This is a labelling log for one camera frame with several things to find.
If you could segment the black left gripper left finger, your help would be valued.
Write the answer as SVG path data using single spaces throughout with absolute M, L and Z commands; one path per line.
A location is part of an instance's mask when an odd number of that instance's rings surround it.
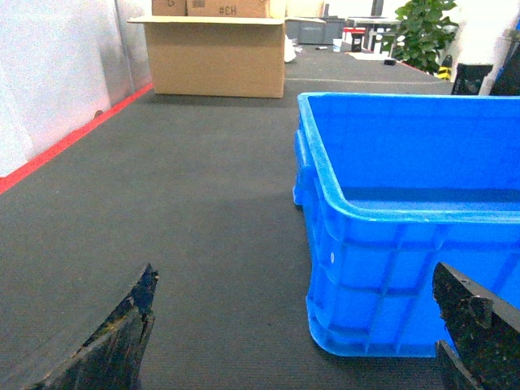
M 158 271 L 141 267 L 131 289 L 93 334 L 30 389 L 141 389 L 141 363 L 154 327 Z

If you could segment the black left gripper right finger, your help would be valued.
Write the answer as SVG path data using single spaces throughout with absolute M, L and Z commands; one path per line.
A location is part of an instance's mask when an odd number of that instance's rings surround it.
M 519 309 L 443 262 L 432 290 L 453 342 L 435 342 L 444 388 L 518 389 Z

